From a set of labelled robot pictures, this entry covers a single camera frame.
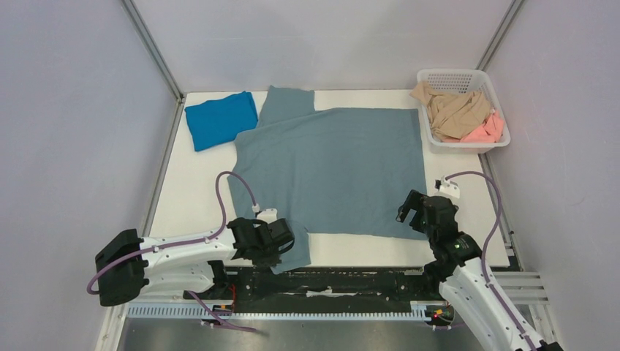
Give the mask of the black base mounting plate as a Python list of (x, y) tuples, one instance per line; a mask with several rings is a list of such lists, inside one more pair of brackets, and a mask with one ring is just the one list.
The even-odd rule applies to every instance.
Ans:
[(419, 269), (325, 267), (274, 274), (228, 267), (203, 301), (232, 301), (239, 313), (407, 312), (412, 302), (444, 303)]

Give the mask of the beige t shirt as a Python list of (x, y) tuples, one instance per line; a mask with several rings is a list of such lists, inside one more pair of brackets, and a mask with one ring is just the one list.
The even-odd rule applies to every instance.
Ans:
[(431, 132), (441, 141), (468, 135), (485, 122), (492, 110), (481, 91), (453, 94), (432, 88), (428, 81), (418, 83), (410, 96), (426, 108)]

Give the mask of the left aluminium frame post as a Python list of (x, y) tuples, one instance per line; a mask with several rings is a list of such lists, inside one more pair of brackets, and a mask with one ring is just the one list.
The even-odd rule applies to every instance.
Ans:
[(140, 14), (140, 11), (133, 0), (120, 0), (121, 5), (129, 16), (132, 25), (137, 32), (140, 40), (145, 46), (149, 56), (154, 62), (156, 68), (159, 71), (159, 74), (162, 76), (168, 90), (173, 95), (174, 99), (177, 101), (181, 101), (184, 98), (184, 93), (182, 92), (178, 82), (173, 77), (173, 74), (165, 61), (164, 56), (162, 55), (161, 50), (151, 32), (148, 29), (148, 25), (143, 19), (143, 16)]

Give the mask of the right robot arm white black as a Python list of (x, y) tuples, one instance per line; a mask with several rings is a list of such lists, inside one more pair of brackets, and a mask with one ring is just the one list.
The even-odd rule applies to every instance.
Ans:
[(416, 190), (398, 208), (397, 222), (413, 213), (409, 225), (426, 235), (434, 255), (423, 269), (424, 293), (452, 305), (485, 350), (560, 350), (561, 345), (546, 341), (508, 298), (476, 240), (459, 230), (457, 211), (450, 199)]

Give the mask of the folded bright blue t shirt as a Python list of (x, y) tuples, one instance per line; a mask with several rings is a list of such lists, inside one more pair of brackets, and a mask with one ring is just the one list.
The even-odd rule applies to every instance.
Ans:
[(196, 152), (234, 141), (238, 134), (254, 129), (258, 122), (255, 101), (248, 91), (208, 100), (184, 110)]

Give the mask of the pink t shirt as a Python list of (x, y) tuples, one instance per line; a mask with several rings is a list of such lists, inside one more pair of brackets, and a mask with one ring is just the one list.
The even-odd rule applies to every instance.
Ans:
[(498, 110), (492, 109), (491, 113), (485, 120), (485, 122), (475, 128), (468, 135), (462, 137), (461, 139), (455, 138), (446, 138), (443, 142), (446, 143), (498, 143), (503, 129), (505, 127), (505, 122), (501, 118)]

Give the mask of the grey-blue t shirt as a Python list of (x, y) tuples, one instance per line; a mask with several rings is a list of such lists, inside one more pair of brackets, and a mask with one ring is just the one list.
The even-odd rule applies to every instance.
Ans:
[(416, 109), (316, 110), (313, 91), (271, 86), (256, 128), (234, 145), (236, 215), (251, 217), (257, 201), (294, 232), (275, 274), (311, 262), (312, 233), (424, 239), (396, 221), (409, 192), (426, 190)]

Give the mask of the right aluminium frame post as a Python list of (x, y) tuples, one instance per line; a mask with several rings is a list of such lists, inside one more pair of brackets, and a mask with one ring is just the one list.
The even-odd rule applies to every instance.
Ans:
[(499, 48), (504, 41), (504, 38), (506, 37), (514, 20), (518, 17), (525, 3), (525, 0), (512, 0), (510, 2), (509, 7), (507, 8), (505, 14), (499, 22), (499, 25), (496, 28), (496, 31), (494, 32), (480, 60), (478, 61), (476, 69), (486, 71), (487, 68), (490, 66), (494, 56), (499, 51)]

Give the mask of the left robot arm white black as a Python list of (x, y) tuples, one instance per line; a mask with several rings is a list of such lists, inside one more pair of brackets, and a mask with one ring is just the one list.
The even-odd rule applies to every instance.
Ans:
[(135, 229), (124, 230), (96, 255), (97, 272), (87, 291), (103, 307), (175, 292), (224, 300), (231, 285), (225, 262), (242, 259), (271, 268), (294, 244), (286, 219), (237, 218), (219, 229), (173, 238), (144, 238)]

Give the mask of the white plastic laundry basket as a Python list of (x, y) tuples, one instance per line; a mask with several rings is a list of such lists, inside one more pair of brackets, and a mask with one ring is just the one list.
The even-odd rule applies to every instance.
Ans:
[(484, 154), (510, 144), (499, 98), (482, 70), (422, 69), (410, 96), (421, 105), (420, 124), (436, 154)]

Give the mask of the aluminium frame post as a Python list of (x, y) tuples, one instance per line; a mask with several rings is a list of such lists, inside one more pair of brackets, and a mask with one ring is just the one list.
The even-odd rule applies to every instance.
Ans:
[(499, 22), (499, 25), (496, 28), (496, 31), (494, 32), (480, 60), (478, 61), (476, 69), (486, 71), (487, 68), (490, 66), (494, 56), (499, 51), (499, 48), (504, 41), (504, 38), (506, 37), (514, 20), (518, 17), (525, 3), (525, 0), (512, 0), (510, 2), (509, 7), (507, 8), (505, 14)]
[(140, 40), (145, 46), (149, 56), (154, 62), (156, 68), (159, 71), (159, 74), (162, 76), (168, 90), (173, 95), (174, 99), (177, 101), (181, 101), (184, 98), (184, 93), (182, 92), (178, 82), (173, 77), (173, 74), (165, 61), (164, 56), (162, 55), (161, 50), (151, 32), (148, 29), (148, 25), (143, 19), (143, 16), (140, 14), (140, 11), (133, 0), (120, 0), (121, 5), (129, 16), (132, 25), (137, 32)]

